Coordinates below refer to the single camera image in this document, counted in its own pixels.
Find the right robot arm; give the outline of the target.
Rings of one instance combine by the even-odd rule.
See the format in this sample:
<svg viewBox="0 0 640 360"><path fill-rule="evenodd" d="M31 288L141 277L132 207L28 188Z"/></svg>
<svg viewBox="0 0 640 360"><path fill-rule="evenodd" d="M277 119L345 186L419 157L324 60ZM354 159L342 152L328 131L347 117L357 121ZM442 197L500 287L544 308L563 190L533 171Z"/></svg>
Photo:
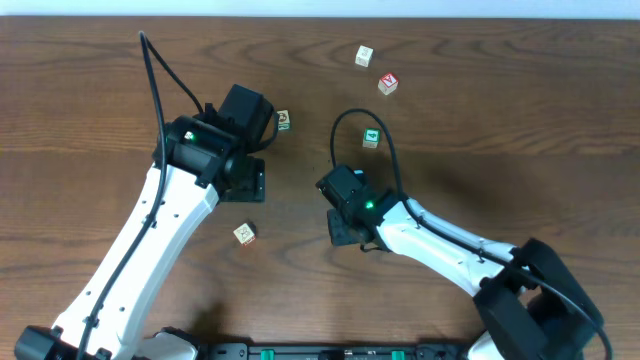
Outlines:
<svg viewBox="0 0 640 360"><path fill-rule="evenodd" d="M603 318L557 253L530 239L518 247L459 228L364 174L340 165L317 189L331 205L335 246L411 258L470 295L485 326L461 359L581 359Z"/></svg>

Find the red letter A block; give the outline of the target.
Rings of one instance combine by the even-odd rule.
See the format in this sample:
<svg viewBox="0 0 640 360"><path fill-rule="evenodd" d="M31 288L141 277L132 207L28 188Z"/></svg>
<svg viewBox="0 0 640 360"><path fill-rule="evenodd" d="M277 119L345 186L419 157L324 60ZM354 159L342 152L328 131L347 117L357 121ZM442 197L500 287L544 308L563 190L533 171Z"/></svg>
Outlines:
<svg viewBox="0 0 640 360"><path fill-rule="evenodd" d="M383 75L378 82L378 89L384 95L393 93L399 84L398 78L391 72Z"/></svg>

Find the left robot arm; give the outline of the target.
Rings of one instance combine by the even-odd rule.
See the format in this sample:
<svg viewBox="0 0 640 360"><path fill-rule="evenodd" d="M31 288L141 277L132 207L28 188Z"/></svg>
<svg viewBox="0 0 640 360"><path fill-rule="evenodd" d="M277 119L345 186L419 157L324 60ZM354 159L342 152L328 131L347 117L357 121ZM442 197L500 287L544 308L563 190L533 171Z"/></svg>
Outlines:
<svg viewBox="0 0 640 360"><path fill-rule="evenodd" d="M220 108L164 126L154 163L124 227L83 291L51 327L28 326L18 359L201 359L205 346L173 328L142 331L187 241L222 202L265 199L265 163L256 158L276 123L261 94L234 85Z"/></svg>

